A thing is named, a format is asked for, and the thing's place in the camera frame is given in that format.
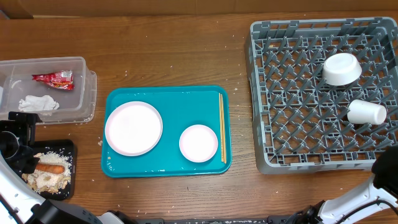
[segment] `red snack bag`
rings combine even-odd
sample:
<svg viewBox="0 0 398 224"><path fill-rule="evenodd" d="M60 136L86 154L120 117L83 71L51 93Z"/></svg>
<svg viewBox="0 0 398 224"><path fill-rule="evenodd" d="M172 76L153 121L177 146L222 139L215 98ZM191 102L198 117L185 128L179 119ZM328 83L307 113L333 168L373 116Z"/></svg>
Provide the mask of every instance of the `red snack bag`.
<svg viewBox="0 0 398 224"><path fill-rule="evenodd" d="M33 80L43 82L54 88L61 90L73 90L73 72L72 71L61 71L49 74L32 75Z"/></svg>

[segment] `wooden chopstick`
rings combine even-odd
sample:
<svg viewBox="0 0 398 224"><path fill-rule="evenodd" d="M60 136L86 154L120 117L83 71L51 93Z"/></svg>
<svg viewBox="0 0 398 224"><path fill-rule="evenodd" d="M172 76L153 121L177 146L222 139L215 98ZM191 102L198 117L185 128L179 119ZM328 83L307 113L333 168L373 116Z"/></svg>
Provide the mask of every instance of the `wooden chopstick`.
<svg viewBox="0 0 398 224"><path fill-rule="evenodd" d="M224 102L223 102L223 95L222 94L220 94L220 96L221 96L221 120L222 120L222 122L221 122L221 125L222 125L222 133L221 133L221 135L222 135L222 138L221 138L221 140L222 140L222 147L221 147L221 150L223 151L222 153L221 153L221 155L223 155L224 156L224 164L226 164L226 143L225 143L225 119L224 119Z"/></svg>
<svg viewBox="0 0 398 224"><path fill-rule="evenodd" d="M223 137L223 108L222 108L222 104L223 104L223 96L221 95L221 93L218 94L218 106L220 109L220 142L221 142L221 161L224 162L224 137Z"/></svg>

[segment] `round white plate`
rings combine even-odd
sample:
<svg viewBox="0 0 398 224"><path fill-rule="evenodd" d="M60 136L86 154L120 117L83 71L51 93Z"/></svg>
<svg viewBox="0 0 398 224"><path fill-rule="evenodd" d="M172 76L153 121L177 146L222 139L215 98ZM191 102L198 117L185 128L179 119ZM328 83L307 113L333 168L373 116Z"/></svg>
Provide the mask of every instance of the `round white plate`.
<svg viewBox="0 0 398 224"><path fill-rule="evenodd" d="M105 137L111 148L124 156L149 152L159 142L162 117L151 105L133 101L117 107L105 125Z"/></svg>
<svg viewBox="0 0 398 224"><path fill-rule="evenodd" d="M216 154L217 148L217 135L208 126L196 124L181 134L180 150L189 161L206 162Z"/></svg>

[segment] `small white plate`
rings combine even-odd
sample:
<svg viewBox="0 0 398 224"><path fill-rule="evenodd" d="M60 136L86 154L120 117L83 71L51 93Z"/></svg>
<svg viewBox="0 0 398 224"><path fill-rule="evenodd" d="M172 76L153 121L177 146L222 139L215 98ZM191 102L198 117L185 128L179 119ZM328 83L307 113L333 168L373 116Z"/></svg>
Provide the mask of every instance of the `small white plate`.
<svg viewBox="0 0 398 224"><path fill-rule="evenodd" d="M189 161L206 162L216 154L217 148L217 135L208 126L196 124L181 134L180 150Z"/></svg>
<svg viewBox="0 0 398 224"><path fill-rule="evenodd" d="M105 125L105 137L111 148L124 156L149 152L159 142L162 117L151 105L133 101L117 107Z"/></svg>

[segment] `teal tray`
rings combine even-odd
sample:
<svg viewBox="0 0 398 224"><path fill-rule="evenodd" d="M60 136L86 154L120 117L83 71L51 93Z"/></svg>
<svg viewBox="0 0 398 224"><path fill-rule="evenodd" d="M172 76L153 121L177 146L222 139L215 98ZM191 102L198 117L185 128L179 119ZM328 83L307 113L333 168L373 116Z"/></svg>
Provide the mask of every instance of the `teal tray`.
<svg viewBox="0 0 398 224"><path fill-rule="evenodd" d="M219 93L223 95L226 160L221 161ZM176 175L221 174L232 163L228 96L219 86L173 86L120 88L106 100L105 123L113 110L130 101L143 101L160 113L163 133L149 152L135 157L113 151L103 135L101 168L110 177L167 177ZM209 161L191 162L180 152L182 132L194 124L211 128L218 138L218 150Z"/></svg>

